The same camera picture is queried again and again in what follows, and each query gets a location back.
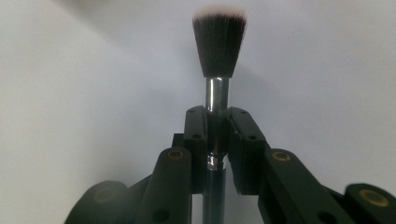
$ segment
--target brush head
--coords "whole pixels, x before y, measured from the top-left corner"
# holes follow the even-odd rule
[[[238,7],[214,6],[192,19],[204,77],[232,77],[245,33],[246,17]]]

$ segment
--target black bristles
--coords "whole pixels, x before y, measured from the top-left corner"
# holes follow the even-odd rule
[[[245,32],[244,15],[208,13],[194,17],[192,25],[204,77],[232,77]]]

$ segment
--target brush bristles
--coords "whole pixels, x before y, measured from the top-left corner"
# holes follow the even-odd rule
[[[192,25],[204,77],[232,77],[245,33],[243,10],[211,7],[198,11]]]

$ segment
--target white background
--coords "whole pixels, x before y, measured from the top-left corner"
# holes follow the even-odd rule
[[[2,1],[0,223],[63,223],[90,186],[152,172],[203,103],[191,16],[213,2]],[[396,195],[394,1],[233,3],[248,27],[231,105],[323,185]],[[225,223],[262,223],[227,181]]]

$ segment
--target makeup brush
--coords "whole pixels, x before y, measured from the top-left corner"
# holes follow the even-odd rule
[[[195,13],[192,19],[204,77],[207,110],[207,171],[205,174],[205,224],[221,224],[224,219],[225,160],[229,123],[223,112],[228,108],[229,79],[233,76],[246,18],[239,7],[213,6]]]

